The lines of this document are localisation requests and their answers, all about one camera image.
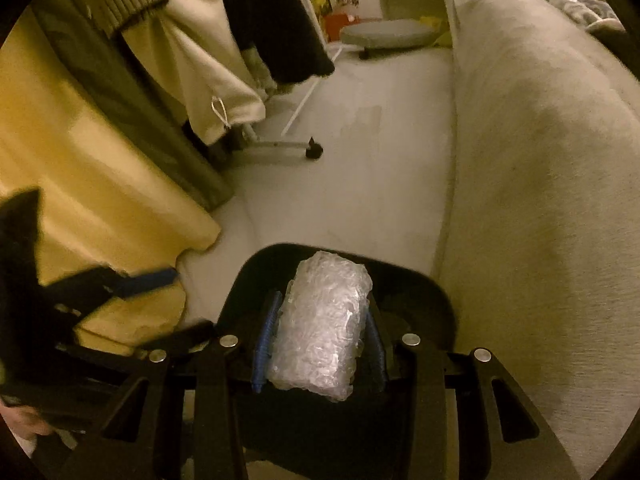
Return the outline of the bubble wrap bundle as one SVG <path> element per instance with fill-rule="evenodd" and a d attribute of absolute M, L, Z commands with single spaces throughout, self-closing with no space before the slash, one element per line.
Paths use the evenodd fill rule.
<path fill-rule="evenodd" d="M 372 278 L 362 264 L 333 252 L 299 263 L 271 339 L 267 379 L 334 402 L 352 394 Z"/>

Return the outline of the grey round floor cushion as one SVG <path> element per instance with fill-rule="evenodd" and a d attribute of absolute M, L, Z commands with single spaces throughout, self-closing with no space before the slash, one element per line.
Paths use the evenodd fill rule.
<path fill-rule="evenodd" d="M 387 50 L 410 50 L 429 47 L 433 33 L 417 20 L 383 20 L 348 25 L 341 29 L 344 46 L 359 49 L 359 57 L 367 60 L 372 54 Z"/>

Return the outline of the black hanging garment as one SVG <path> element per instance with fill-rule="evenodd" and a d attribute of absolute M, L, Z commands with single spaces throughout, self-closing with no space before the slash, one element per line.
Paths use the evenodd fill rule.
<path fill-rule="evenodd" d="M 238 47 L 256 49 L 277 84 L 333 74 L 334 64 L 300 0 L 222 2 Z"/>

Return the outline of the white rolling clothes rack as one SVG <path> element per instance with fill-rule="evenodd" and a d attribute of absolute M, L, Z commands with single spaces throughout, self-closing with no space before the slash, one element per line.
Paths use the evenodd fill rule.
<path fill-rule="evenodd" d="M 250 73 L 258 83 L 258 90 L 262 94 L 264 103 L 278 96 L 285 96 L 286 94 L 292 93 L 297 87 L 297 84 L 277 84 L 271 77 L 266 63 L 259 56 L 256 48 L 243 51 L 242 57 Z M 230 133 L 238 149 L 272 148 L 273 150 L 303 150 L 306 159 L 318 160 L 323 155 L 323 148 L 319 142 L 314 140 L 313 136 L 307 141 L 293 141 L 288 138 L 288 134 L 323 79 L 326 79 L 326 76 L 312 76 L 310 82 L 304 82 L 304 86 L 306 86 L 305 93 L 296 104 L 290 117 L 286 120 L 276 140 L 266 140 L 262 138 L 252 124 L 232 127 Z"/>

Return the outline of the olive green jacket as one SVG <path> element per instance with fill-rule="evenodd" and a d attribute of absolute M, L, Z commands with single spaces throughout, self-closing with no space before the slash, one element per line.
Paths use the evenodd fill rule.
<path fill-rule="evenodd" d="M 204 144 L 171 115 L 122 37 L 107 38 L 82 0 L 32 0 L 32 12 L 58 59 L 153 167 L 207 211 L 230 200 Z"/>

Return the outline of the yellow item on floor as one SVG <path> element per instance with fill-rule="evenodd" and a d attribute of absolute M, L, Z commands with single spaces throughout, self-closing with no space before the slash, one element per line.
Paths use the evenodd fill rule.
<path fill-rule="evenodd" d="M 433 41 L 431 42 L 431 47 L 452 47 L 450 26 L 447 20 L 445 20 L 444 18 L 438 18 L 437 16 L 421 16 L 419 18 L 419 22 L 431 29 L 433 33 Z"/>

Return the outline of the black plastic trash bin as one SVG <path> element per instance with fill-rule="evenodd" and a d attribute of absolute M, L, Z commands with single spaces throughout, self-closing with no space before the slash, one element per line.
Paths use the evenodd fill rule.
<path fill-rule="evenodd" d="M 220 330 L 240 439 L 258 460 L 309 479 L 402 479 L 410 462 L 416 358 L 402 342 L 454 348 L 450 302 L 430 278 L 357 255 L 268 246 L 236 277 Z"/>

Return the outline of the blue patterned duvet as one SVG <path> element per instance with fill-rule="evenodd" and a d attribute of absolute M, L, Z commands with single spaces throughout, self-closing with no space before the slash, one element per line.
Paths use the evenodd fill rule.
<path fill-rule="evenodd" d="M 548 0 L 586 32 L 610 28 L 625 31 L 612 6 L 603 0 Z"/>

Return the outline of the grey bed with mattress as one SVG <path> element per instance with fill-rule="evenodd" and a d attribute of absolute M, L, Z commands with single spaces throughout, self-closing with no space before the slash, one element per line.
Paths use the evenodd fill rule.
<path fill-rule="evenodd" d="M 454 190 L 439 281 L 591 478 L 639 408 L 639 83 L 546 0 L 446 0 Z"/>

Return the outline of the cream hanging trousers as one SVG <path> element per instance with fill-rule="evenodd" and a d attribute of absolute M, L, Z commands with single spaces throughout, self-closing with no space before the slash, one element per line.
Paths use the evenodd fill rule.
<path fill-rule="evenodd" d="M 230 127 L 266 118 L 222 0 L 168 0 L 127 29 L 124 39 L 160 88 L 184 107 L 205 144 L 216 143 Z"/>

